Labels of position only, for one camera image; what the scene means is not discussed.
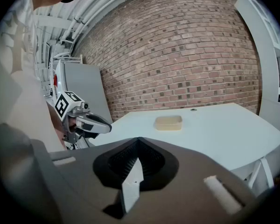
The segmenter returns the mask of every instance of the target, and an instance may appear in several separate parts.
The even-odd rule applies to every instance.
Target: person
[[[61,1],[73,0],[17,0],[0,23],[0,124],[41,140],[48,152],[62,151],[65,146],[61,121],[47,105],[35,76],[33,11]]]

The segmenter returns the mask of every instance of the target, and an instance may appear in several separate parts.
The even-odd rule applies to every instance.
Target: white table
[[[112,131],[89,141],[95,146],[127,138],[147,137],[203,153],[228,170],[255,162],[280,145],[280,131],[237,104],[187,109],[130,112]],[[158,131],[159,116],[181,115],[180,131]]]

